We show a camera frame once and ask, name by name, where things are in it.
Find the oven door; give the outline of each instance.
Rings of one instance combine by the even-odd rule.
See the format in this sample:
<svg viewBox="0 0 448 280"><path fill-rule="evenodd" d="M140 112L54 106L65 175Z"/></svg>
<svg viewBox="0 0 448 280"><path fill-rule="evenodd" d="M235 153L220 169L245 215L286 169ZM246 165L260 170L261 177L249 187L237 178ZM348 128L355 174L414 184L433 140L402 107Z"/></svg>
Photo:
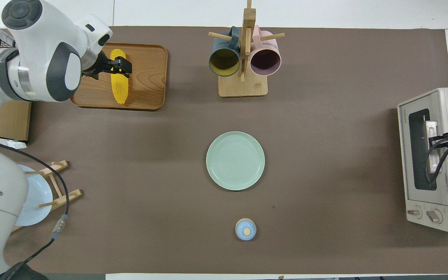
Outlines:
<svg viewBox="0 0 448 280"><path fill-rule="evenodd" d="M442 168L437 182L429 184L425 180L425 158L428 136L425 122L438 122L437 134L441 135L448 128L443 127L441 119L441 101L439 94L423 96L400 107L404 170L407 186L407 199L435 204L448 205L448 187L446 168Z"/></svg>

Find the mug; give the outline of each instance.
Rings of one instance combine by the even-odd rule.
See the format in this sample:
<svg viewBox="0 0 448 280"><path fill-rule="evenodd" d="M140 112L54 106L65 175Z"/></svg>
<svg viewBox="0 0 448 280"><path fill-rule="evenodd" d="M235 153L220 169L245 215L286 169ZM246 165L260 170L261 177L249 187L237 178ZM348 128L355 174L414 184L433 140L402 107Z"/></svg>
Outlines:
<svg viewBox="0 0 448 280"><path fill-rule="evenodd" d="M238 27L231 27L229 34L223 33L231 37L231 41L215 38L210 51L210 59L208 65L210 69L221 77L231 76L240 68L240 44Z"/></svg>
<svg viewBox="0 0 448 280"><path fill-rule="evenodd" d="M281 55L279 55L276 39L260 40L260 37L267 35L272 35L272 33L261 31L258 25L254 27L253 43L250 47L250 68L260 76L272 75L281 66Z"/></svg>

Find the green plate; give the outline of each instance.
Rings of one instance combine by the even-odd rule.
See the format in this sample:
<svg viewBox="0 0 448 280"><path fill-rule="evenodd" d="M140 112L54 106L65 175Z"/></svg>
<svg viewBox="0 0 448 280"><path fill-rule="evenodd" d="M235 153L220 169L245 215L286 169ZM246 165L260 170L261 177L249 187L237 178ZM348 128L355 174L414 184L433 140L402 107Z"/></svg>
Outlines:
<svg viewBox="0 0 448 280"><path fill-rule="evenodd" d="M206 153L206 169L217 185L244 190L260 179L265 167L264 150L251 135L231 131L217 137Z"/></svg>

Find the wooden mug rack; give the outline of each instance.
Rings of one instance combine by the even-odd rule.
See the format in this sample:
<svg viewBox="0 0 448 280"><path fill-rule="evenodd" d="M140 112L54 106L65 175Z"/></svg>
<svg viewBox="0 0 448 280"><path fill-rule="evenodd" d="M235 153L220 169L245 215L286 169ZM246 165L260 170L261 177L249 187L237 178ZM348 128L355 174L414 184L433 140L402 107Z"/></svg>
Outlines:
<svg viewBox="0 0 448 280"><path fill-rule="evenodd" d="M218 77L219 96L221 97L250 97L267 94L267 76L260 76L251 71L250 49L252 30L256 24L256 9L252 9L252 1L247 0L247 7L243 11L243 24L238 42L241 44L241 67L238 72L229 77ZM231 37L215 32L209 32L210 37L231 41ZM260 37L261 41L284 37L284 33Z"/></svg>

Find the light blue plate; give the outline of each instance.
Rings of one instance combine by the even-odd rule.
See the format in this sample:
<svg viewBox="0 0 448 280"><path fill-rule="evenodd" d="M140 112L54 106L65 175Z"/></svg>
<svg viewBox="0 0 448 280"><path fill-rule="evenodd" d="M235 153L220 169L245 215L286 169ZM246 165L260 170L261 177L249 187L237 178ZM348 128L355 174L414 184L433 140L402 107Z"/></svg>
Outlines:
<svg viewBox="0 0 448 280"><path fill-rule="evenodd" d="M24 172L34 171L25 165L18 165ZM51 188L41 175L27 174L27 181L29 183L29 192L23 204L22 211L16 220L16 226L25 227L39 223L48 216L51 211L51 205L39 208L39 204L45 204L53 201L53 194Z"/></svg>
<svg viewBox="0 0 448 280"><path fill-rule="evenodd" d="M252 136L231 131L217 137L206 153L206 169L219 186L244 190L260 179L265 167L264 150Z"/></svg>

